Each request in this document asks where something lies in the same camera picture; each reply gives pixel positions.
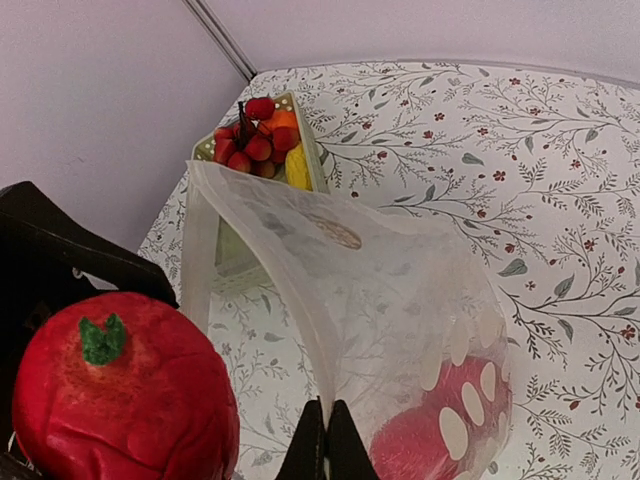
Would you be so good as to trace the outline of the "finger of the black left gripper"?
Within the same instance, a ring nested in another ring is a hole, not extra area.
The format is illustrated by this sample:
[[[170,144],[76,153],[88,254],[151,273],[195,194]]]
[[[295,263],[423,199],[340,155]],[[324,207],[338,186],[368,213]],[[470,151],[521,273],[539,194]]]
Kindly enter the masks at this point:
[[[55,313],[100,294],[87,275],[178,305],[157,264],[83,228],[30,181],[2,188],[1,348],[16,347],[38,306]]]

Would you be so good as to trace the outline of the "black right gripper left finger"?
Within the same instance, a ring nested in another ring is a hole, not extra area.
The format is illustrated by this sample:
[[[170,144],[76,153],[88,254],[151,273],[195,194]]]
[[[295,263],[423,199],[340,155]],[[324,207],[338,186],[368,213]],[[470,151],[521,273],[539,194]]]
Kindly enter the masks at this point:
[[[321,403],[309,400],[291,438],[277,480],[324,478],[325,426]]]

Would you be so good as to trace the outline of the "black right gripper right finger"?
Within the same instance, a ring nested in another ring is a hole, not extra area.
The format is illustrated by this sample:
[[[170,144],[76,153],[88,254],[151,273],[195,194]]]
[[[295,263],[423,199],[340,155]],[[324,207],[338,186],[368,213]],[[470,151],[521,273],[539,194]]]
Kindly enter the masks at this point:
[[[379,479],[343,400],[336,400],[332,407],[327,429],[327,459],[328,479]]]

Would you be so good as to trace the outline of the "red pomegranate back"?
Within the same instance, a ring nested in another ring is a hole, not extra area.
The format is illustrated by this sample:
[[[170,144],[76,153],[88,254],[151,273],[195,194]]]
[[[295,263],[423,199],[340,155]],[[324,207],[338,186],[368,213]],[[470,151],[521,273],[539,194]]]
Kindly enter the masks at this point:
[[[446,361],[421,403],[373,437],[370,458],[381,479],[477,479],[507,438],[509,383],[488,359]]]

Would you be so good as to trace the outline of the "red pomegranate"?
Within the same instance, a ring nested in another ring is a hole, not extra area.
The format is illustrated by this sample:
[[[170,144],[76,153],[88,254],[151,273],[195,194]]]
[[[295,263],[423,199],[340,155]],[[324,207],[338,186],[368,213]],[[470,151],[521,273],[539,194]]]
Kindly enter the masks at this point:
[[[229,479],[239,456],[223,358],[178,310],[130,292],[73,304],[36,331],[12,423],[52,479]]]
[[[381,479],[477,479],[507,438],[509,383],[488,359],[446,361],[421,403],[373,437],[370,458]]]

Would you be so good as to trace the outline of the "clear dotted zip top bag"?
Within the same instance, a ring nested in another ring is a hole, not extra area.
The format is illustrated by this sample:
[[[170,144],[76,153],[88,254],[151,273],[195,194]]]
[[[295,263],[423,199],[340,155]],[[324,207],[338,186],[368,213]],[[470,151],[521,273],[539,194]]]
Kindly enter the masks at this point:
[[[506,322],[482,266],[436,218],[385,215],[325,193],[293,190],[282,227],[254,242],[305,345],[324,418],[343,400],[370,458],[374,435],[421,403],[446,361],[495,362],[509,383]],[[182,285],[202,330],[214,295]]]

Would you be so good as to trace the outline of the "red pomegranate front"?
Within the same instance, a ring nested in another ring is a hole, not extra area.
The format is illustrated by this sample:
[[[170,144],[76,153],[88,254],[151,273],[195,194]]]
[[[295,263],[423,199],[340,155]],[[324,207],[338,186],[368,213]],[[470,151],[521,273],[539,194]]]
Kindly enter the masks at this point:
[[[130,292],[73,304],[36,331],[12,423],[52,479],[229,479],[239,456],[223,358],[178,310]]]

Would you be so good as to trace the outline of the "beige perforated plastic basket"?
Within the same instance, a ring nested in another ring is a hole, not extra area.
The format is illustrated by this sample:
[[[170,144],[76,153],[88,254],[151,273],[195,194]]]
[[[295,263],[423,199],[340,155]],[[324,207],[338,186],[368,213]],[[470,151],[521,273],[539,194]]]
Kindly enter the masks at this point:
[[[323,161],[296,95],[285,91],[271,98],[291,105],[298,118],[313,186],[304,191],[327,192]],[[286,181],[285,164],[273,179],[241,173],[213,162],[213,145],[213,134],[197,143],[188,167],[181,280],[187,293],[232,296],[269,280],[254,242],[245,241],[238,226],[249,221],[255,240],[265,238],[267,227],[282,227],[281,211],[295,188]]]

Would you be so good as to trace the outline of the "red strawberry bunch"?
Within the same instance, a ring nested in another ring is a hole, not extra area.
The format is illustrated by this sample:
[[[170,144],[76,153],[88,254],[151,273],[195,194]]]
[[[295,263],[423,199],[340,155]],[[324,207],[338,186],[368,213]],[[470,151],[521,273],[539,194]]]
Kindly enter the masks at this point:
[[[271,135],[262,134],[258,124],[275,110],[294,111],[293,107],[271,97],[253,97],[240,102],[238,108],[235,123],[214,131],[211,160],[241,173],[273,179],[284,168],[287,152],[301,142],[299,122],[298,131],[280,127]]]

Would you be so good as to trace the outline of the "yellow corn cob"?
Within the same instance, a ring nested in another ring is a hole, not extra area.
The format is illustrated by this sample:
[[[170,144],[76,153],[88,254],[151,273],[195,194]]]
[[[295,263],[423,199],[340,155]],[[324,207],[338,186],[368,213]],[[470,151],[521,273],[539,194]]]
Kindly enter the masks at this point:
[[[313,190],[310,169],[301,142],[286,154],[285,175],[289,186],[306,191]]]

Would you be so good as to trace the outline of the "orange fruit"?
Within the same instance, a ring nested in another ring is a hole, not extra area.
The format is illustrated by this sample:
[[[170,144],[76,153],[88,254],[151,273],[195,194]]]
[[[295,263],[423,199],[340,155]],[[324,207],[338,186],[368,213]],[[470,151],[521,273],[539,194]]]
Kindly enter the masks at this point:
[[[275,110],[269,119],[261,120],[258,124],[258,130],[264,135],[271,135],[275,129],[280,127],[299,130],[294,111]]]

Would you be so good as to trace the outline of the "floral patterned table mat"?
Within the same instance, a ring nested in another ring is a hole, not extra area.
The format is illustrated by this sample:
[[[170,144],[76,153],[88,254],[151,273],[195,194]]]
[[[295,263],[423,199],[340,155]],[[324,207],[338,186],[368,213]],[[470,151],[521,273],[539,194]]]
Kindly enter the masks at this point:
[[[221,353],[237,479],[308,400],[344,401],[379,479],[639,475],[639,89],[372,62],[258,75],[314,189],[195,141],[141,254]]]

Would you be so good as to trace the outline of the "left aluminium corner post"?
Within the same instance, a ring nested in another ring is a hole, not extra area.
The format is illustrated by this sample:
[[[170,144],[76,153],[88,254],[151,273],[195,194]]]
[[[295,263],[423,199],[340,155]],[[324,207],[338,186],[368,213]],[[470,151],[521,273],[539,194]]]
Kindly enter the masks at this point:
[[[233,68],[247,83],[250,83],[257,75],[256,68],[208,3],[203,0],[183,0],[182,3]]]

